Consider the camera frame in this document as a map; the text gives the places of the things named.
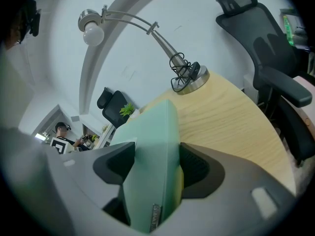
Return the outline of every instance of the wooden desk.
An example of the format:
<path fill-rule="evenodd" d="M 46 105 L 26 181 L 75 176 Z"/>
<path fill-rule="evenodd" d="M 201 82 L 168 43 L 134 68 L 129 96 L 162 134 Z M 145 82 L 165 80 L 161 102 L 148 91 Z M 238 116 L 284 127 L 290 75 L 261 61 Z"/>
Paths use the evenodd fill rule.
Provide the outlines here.
<path fill-rule="evenodd" d="M 295 194 L 287 153 L 263 112 L 232 83 L 213 72 L 197 91 L 178 95 L 171 89 L 143 107 L 170 99 L 177 108 L 181 142 L 248 159 Z"/>

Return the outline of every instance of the arc floor lamp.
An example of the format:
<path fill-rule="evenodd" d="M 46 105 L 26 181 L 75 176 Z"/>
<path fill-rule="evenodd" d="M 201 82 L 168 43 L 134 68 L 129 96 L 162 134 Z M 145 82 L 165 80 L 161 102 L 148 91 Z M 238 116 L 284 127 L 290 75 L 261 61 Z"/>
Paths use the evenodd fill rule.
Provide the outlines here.
<path fill-rule="evenodd" d="M 112 14 L 120 14 L 135 18 L 147 24 L 149 28 L 145 29 L 136 23 L 109 17 Z M 101 15 L 99 15 L 94 10 L 87 9 L 82 11 L 79 17 L 78 27 L 80 31 L 84 32 L 83 39 L 88 45 L 97 46 L 103 41 L 104 31 L 100 27 L 100 24 L 103 24 L 105 21 L 118 21 L 131 24 L 145 31 L 147 35 L 151 34 L 165 51 L 166 55 L 170 58 L 169 64 L 171 69 L 177 75 L 177 77 L 171 80 L 171 85 L 173 90 L 178 94 L 187 94 L 193 92 L 205 84 L 209 79 L 210 74 L 205 66 L 200 66 L 198 62 L 194 62 L 193 64 L 188 62 L 186 59 L 184 59 L 185 56 L 183 53 L 178 53 L 174 47 L 171 46 L 170 43 L 168 43 L 167 40 L 155 30 L 156 27 L 159 28 L 157 22 L 150 24 L 142 18 L 125 12 L 108 11 L 106 5 L 104 5 L 102 8 Z"/>

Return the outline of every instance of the black office chair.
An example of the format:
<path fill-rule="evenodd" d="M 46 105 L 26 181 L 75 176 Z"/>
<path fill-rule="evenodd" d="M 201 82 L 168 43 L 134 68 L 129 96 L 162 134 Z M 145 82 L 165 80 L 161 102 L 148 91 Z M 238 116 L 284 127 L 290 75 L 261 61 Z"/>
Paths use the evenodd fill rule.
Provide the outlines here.
<path fill-rule="evenodd" d="M 119 111 L 127 104 L 127 101 L 120 91 L 114 92 L 111 99 L 105 105 L 102 114 L 108 119 L 115 128 L 119 128 L 121 125 L 125 124 L 129 116 L 121 116 Z"/>
<path fill-rule="evenodd" d="M 224 12 L 216 22 L 249 53 L 255 67 L 253 86 L 265 103 L 265 115 L 275 119 L 299 165 L 315 155 L 315 141 L 282 96 L 296 107 L 309 105 L 311 93 L 292 78 L 299 75 L 315 85 L 314 78 L 301 72 L 293 48 L 266 6 L 257 0 L 216 1 Z"/>

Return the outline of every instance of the light bulb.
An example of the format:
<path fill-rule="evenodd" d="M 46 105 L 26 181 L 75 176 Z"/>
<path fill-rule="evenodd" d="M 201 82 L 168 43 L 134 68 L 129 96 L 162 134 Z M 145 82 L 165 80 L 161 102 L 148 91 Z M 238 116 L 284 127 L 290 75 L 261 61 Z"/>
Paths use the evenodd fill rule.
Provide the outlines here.
<path fill-rule="evenodd" d="M 88 45 L 97 46 L 104 39 L 104 31 L 95 22 L 89 22 L 85 25 L 83 39 Z"/>

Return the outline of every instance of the chair headrest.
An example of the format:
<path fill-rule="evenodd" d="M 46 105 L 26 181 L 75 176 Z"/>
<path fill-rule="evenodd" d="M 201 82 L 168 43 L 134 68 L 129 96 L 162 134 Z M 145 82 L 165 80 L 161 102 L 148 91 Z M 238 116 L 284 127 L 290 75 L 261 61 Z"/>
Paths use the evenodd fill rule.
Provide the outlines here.
<path fill-rule="evenodd" d="M 225 15 L 232 16 L 257 6 L 257 0 L 216 0 Z"/>

